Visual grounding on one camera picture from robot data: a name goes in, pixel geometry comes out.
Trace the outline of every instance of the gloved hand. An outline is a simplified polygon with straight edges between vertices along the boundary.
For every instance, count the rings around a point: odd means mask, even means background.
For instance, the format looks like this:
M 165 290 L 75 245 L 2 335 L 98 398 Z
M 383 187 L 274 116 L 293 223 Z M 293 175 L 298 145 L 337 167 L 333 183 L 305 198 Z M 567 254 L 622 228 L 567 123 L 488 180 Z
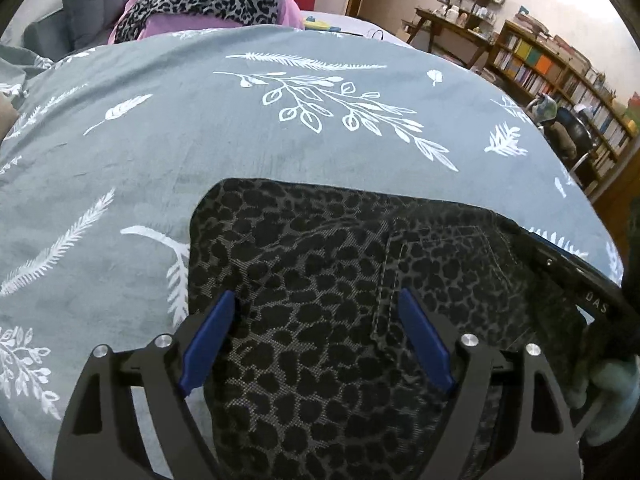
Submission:
M 617 437 L 633 415 L 640 399 L 640 358 L 602 359 L 606 334 L 592 324 L 581 341 L 580 359 L 574 370 L 572 390 L 567 395 L 571 408 L 581 408 L 590 383 L 604 394 L 604 404 L 584 432 L 590 446 L 600 446 Z

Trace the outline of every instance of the bed sheet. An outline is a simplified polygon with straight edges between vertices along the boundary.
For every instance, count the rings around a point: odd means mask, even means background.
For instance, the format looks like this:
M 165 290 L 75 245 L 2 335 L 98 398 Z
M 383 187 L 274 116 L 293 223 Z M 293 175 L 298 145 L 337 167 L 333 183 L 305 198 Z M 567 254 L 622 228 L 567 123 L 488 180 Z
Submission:
M 383 30 L 375 23 L 365 22 L 358 18 L 352 18 L 351 16 L 341 16 L 339 14 L 331 14 L 329 12 L 316 12 L 314 10 L 303 10 L 302 16 L 306 19 L 309 16 L 313 16 L 316 20 L 327 22 L 332 27 L 340 27 L 344 32 L 352 32 L 353 34 L 360 34 L 364 38 L 375 37 L 378 40 L 386 41 L 387 43 L 393 43 L 398 46 L 404 46 L 407 48 L 413 48 L 408 43 L 396 38 L 390 32 Z
M 516 103 L 418 50 L 261 25 L 99 46 L 33 78 L 0 64 L 0 82 L 22 93 L 0 145 L 0 416 L 47 477 L 92 348 L 138 348 L 186 316 L 191 213 L 224 178 L 478 205 L 622 277 Z M 153 443 L 150 458 L 169 475 Z

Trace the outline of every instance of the pink clothing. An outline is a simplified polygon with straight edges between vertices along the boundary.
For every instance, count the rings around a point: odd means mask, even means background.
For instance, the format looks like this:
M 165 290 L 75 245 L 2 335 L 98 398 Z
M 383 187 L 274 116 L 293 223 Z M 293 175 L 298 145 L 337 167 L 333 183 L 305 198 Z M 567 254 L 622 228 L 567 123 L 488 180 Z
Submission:
M 123 15 L 136 3 L 129 0 L 124 7 Z M 298 4 L 294 0 L 280 0 L 278 4 L 278 25 L 292 28 L 305 28 L 304 18 Z M 146 27 L 140 33 L 139 40 L 149 36 L 177 32 L 179 30 L 202 30 L 203 28 L 236 28 L 242 27 L 240 23 L 232 20 L 222 20 L 213 16 L 196 16 L 191 14 L 153 14 L 146 20 Z M 116 36 L 116 28 L 113 27 L 108 44 L 113 44 Z

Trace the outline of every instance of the gray sofa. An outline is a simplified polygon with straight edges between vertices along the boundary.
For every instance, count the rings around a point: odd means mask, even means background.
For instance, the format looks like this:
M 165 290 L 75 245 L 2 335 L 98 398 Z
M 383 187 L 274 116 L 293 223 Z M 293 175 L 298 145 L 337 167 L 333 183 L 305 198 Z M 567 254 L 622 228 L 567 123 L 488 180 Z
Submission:
M 27 26 L 23 45 L 58 61 L 68 54 L 106 44 L 128 0 L 62 0 L 62 9 Z

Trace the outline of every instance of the silver screw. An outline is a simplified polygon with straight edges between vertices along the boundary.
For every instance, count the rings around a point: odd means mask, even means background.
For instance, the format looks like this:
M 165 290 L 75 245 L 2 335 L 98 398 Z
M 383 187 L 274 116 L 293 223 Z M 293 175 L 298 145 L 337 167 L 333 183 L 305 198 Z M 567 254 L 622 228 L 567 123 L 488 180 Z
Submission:
M 94 348 L 94 355 L 96 357 L 104 357 L 105 355 L 107 355 L 108 351 L 109 347 L 107 345 L 98 345 Z
M 527 349 L 527 354 L 529 355 L 536 356 L 542 354 L 542 350 L 535 343 L 529 343 L 527 346 L 525 346 L 525 348 Z
M 478 338 L 473 334 L 464 334 L 460 341 L 464 346 L 478 346 Z
M 154 343 L 158 348 L 167 348 L 168 346 L 171 345 L 172 342 L 173 342 L 173 339 L 168 334 L 159 335 L 158 337 L 156 337 L 156 340 L 154 341 Z

